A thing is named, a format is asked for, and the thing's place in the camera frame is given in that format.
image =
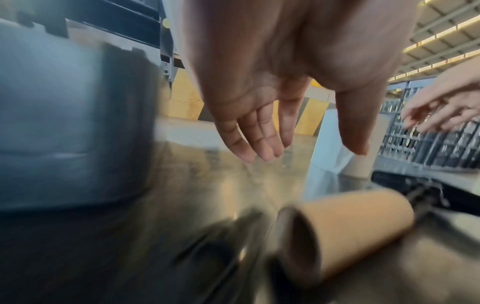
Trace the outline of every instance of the paper tube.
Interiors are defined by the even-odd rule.
[[[312,286],[392,242],[414,221],[408,200],[387,189],[286,207],[276,225],[278,258],[294,283]]]

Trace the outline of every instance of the metal rack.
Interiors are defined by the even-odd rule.
[[[406,102],[434,79],[403,82],[388,87],[388,99],[380,112],[392,116],[378,155],[438,170],[480,169],[480,122],[463,124],[449,133],[405,130],[400,112]]]

